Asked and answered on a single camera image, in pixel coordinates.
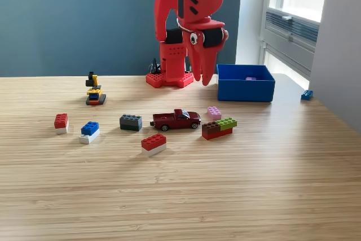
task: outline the window frame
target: window frame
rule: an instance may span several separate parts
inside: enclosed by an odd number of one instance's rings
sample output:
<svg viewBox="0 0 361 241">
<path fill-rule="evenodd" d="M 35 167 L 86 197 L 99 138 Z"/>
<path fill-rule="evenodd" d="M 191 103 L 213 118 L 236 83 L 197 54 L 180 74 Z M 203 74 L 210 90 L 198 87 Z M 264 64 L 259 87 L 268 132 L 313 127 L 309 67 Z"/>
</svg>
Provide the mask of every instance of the window frame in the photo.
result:
<svg viewBox="0 0 361 241">
<path fill-rule="evenodd" d="M 270 8 L 269 5 L 270 0 L 263 1 L 262 25 L 259 36 L 261 48 L 258 64 L 265 64 L 265 55 L 266 51 L 268 51 L 270 54 L 276 55 L 283 63 L 299 74 L 306 78 L 310 78 L 316 43 L 274 24 L 270 24 L 266 20 L 266 14 L 267 12 L 272 12 L 282 16 L 284 20 L 289 20 L 288 16 L 290 16 L 292 20 L 294 19 L 316 27 L 319 27 L 320 23 L 278 9 Z M 283 0 L 276 0 L 276 7 L 282 8 L 282 5 Z"/>
</svg>

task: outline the small blue lego brick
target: small blue lego brick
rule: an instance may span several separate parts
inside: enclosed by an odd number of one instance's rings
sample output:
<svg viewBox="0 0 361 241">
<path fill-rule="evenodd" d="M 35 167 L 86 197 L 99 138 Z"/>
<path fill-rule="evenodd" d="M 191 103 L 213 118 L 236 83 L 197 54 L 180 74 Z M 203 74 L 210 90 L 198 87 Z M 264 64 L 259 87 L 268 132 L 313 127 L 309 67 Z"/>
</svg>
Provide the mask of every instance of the small blue lego brick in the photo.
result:
<svg viewBox="0 0 361 241">
<path fill-rule="evenodd" d="M 99 93 L 90 93 L 89 99 L 90 100 L 99 100 Z"/>
<path fill-rule="evenodd" d="M 314 92 L 312 90 L 305 90 L 305 92 L 301 96 L 301 100 L 311 100 L 311 97 L 314 96 Z"/>
<path fill-rule="evenodd" d="M 90 121 L 82 129 L 82 135 L 93 135 L 99 129 L 99 124 L 97 122 Z"/>
</svg>

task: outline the stacked lego bricks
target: stacked lego bricks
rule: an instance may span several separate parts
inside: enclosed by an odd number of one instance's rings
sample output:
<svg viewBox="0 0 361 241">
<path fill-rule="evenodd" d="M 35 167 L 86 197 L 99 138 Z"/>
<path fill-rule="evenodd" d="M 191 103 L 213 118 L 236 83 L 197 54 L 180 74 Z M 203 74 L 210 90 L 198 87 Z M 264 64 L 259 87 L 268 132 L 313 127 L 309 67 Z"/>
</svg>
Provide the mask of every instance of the stacked lego bricks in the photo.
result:
<svg viewBox="0 0 361 241">
<path fill-rule="evenodd" d="M 81 129 L 81 136 L 79 137 L 79 142 L 83 144 L 90 144 L 99 134 L 99 124 L 94 121 L 89 121 Z"/>
<path fill-rule="evenodd" d="M 148 157 L 165 149 L 167 149 L 167 139 L 162 134 L 156 134 L 142 140 L 142 154 Z"/>
<path fill-rule="evenodd" d="M 98 76 L 95 75 L 94 72 L 89 72 L 88 80 L 85 81 L 85 85 L 87 87 L 92 87 L 86 92 L 88 98 L 85 103 L 87 105 L 104 104 L 107 96 L 103 94 L 102 86 L 98 85 Z"/>
<path fill-rule="evenodd" d="M 143 125 L 142 117 L 136 115 L 126 115 L 119 119 L 121 130 L 140 131 Z"/>
<path fill-rule="evenodd" d="M 66 113 L 57 114 L 54 121 L 55 133 L 58 135 L 66 134 L 68 132 L 68 127 L 69 127 L 68 115 Z"/>
<path fill-rule="evenodd" d="M 233 128 L 236 126 L 237 121 L 232 118 L 209 122 L 202 125 L 202 137 L 206 140 L 210 140 L 232 134 Z"/>
</svg>

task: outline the yellow lego piece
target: yellow lego piece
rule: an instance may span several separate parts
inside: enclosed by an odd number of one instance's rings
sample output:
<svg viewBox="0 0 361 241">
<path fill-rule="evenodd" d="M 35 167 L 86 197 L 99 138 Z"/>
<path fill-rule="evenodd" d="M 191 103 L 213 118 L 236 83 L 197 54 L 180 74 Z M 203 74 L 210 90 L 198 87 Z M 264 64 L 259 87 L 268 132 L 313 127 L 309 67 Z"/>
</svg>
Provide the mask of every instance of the yellow lego piece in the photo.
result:
<svg viewBox="0 0 361 241">
<path fill-rule="evenodd" d="M 98 85 L 98 76 L 93 75 L 94 86 Z"/>
<path fill-rule="evenodd" d="M 89 95 L 91 93 L 99 93 L 99 96 L 101 96 L 101 94 L 103 93 L 103 90 L 93 90 L 93 89 L 88 89 L 88 91 L 86 92 L 86 95 Z"/>
</svg>

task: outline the pink lego brick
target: pink lego brick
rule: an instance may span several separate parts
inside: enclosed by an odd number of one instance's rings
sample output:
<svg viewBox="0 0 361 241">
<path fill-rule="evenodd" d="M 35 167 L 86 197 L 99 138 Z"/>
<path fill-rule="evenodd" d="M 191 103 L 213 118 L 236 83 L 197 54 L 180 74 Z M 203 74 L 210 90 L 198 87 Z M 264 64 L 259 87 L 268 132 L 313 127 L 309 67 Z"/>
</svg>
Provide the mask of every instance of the pink lego brick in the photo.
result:
<svg viewBox="0 0 361 241">
<path fill-rule="evenodd" d="M 213 121 L 218 121 L 222 118 L 222 114 L 217 107 L 209 107 L 207 114 Z"/>
</svg>

